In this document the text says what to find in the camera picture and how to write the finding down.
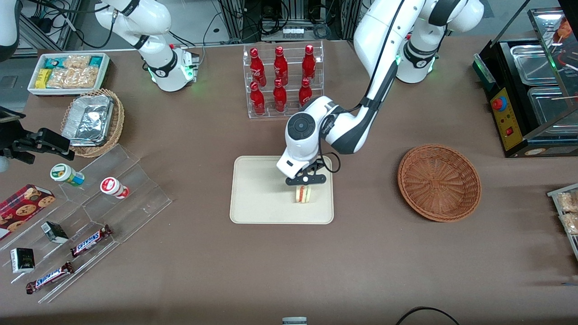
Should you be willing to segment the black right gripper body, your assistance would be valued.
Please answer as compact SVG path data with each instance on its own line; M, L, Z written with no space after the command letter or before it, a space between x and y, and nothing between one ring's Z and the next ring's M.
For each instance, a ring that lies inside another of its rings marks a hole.
M31 151L39 152L38 143L41 135L41 130L27 131L17 120L1 122L0 156L32 165L35 155L31 154Z

